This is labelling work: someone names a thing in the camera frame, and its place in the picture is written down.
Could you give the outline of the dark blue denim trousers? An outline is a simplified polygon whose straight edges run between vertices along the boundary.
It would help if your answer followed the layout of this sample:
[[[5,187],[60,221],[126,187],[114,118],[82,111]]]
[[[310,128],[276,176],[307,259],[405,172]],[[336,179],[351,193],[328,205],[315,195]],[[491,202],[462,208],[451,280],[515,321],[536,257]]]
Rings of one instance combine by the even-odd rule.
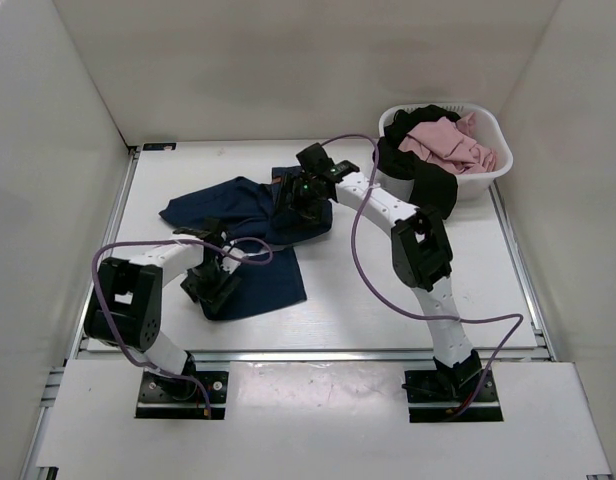
[[[263,266],[241,264],[235,272],[239,285],[214,313],[206,304],[202,311],[211,321],[234,321],[270,313],[307,299],[294,246],[328,233],[332,227],[332,204],[319,203],[320,218],[310,222],[297,212],[276,213],[274,201],[282,180],[296,178],[298,167],[274,167],[271,182],[257,183],[238,176],[212,187],[169,200],[159,212],[174,229],[200,230],[214,218],[227,228],[230,239],[242,239],[237,247],[253,253],[258,261],[268,257],[260,239],[274,249],[272,261]]]

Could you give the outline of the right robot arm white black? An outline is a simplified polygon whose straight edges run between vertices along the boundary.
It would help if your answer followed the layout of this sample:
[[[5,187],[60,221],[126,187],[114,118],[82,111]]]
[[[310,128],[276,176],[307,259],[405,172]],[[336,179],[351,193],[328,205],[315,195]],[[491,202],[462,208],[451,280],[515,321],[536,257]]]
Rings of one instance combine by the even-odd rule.
[[[298,153],[297,160],[296,172],[283,173],[274,181],[278,186],[273,194],[274,215],[295,215],[304,223],[315,223],[321,219],[326,202],[353,210],[350,245],[357,272],[389,309],[427,324],[438,371],[438,390],[448,399],[464,397],[482,366],[453,298],[453,252],[440,213],[433,207],[418,207],[398,199],[348,160],[334,162],[319,143]],[[365,276],[356,245],[362,218],[390,239],[394,273],[415,295],[421,308],[419,314],[390,303]]]

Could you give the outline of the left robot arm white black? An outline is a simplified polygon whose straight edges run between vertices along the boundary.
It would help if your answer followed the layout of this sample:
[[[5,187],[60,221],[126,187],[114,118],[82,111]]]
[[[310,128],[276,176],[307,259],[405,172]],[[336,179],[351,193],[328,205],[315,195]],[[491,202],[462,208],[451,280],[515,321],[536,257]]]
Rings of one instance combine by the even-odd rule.
[[[162,291],[184,275],[184,293],[215,314],[239,285],[234,272],[243,255],[228,243],[227,228],[211,218],[199,230],[176,229],[171,243],[129,260],[109,257],[98,267],[99,289],[89,301],[84,333],[127,351],[163,377],[163,388],[174,399],[186,400],[196,392],[198,377],[192,355],[161,330]]]

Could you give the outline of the black garment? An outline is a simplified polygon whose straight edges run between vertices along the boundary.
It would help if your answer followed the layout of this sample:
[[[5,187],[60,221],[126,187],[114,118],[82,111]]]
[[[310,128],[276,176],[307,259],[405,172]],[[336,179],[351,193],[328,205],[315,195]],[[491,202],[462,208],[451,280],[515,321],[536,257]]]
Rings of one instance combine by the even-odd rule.
[[[397,110],[378,141],[378,170],[397,180],[413,181],[407,194],[408,202],[419,207],[434,207],[446,220],[457,202],[456,177],[438,165],[426,162],[420,153],[399,149],[407,134],[418,124],[436,122],[442,118],[456,123],[460,116],[437,105],[427,105],[412,112]]]

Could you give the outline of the pink garment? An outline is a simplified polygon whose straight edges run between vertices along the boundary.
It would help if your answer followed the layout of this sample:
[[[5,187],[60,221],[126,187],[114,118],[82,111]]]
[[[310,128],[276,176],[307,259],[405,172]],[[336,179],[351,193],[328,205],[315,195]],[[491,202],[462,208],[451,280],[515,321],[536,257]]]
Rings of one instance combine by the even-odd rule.
[[[491,173],[497,166],[498,154],[473,138],[476,126],[474,113],[456,122],[446,117],[421,122],[406,134],[398,149],[453,175]]]

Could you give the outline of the white plastic laundry basket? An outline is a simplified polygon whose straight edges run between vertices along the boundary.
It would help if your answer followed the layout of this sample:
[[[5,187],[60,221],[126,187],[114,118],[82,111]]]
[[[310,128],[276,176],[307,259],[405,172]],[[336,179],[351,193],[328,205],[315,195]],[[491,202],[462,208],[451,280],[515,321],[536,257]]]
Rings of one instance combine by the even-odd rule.
[[[513,165],[497,119],[474,104],[391,107],[379,119],[379,135],[398,151],[454,175],[459,201],[481,197]]]

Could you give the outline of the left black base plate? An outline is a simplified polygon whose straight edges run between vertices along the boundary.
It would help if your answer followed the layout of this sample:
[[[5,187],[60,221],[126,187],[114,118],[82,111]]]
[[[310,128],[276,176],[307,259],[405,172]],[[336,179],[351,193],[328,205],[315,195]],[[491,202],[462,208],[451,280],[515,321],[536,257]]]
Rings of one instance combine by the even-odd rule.
[[[229,384],[228,371],[197,371],[195,377],[206,388],[210,408],[195,383],[177,383],[149,371],[142,374],[137,395],[137,419],[223,420]]]

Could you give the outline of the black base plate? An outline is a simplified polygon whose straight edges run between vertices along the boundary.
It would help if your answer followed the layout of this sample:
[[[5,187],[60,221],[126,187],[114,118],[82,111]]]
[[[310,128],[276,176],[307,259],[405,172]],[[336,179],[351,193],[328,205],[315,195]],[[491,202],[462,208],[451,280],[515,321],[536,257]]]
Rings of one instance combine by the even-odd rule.
[[[149,371],[142,374],[137,395],[137,419],[223,420],[229,384],[228,371],[197,371],[195,377],[206,388],[210,408],[195,383],[177,383]]]
[[[458,392],[443,386],[435,370],[406,370],[404,375],[402,388],[407,395],[409,422],[412,424],[447,422],[447,417],[451,417],[452,421],[466,423],[504,420],[492,371],[487,373],[483,386],[470,406],[457,418],[453,417],[454,411],[459,410],[463,402],[474,393],[479,375]]]

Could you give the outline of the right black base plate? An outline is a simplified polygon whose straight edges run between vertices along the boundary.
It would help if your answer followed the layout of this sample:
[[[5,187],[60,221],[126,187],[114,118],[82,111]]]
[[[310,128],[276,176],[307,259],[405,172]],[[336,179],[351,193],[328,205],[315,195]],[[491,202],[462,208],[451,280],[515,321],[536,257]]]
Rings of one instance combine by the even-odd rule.
[[[458,392],[443,386],[435,370],[406,370],[404,375],[402,388],[407,395],[409,422],[412,424],[447,422],[447,417],[451,417],[452,421],[466,423],[504,420],[492,371],[487,373],[483,386],[470,406],[457,418],[453,417],[454,411],[459,410],[463,402],[474,393],[479,375]]]

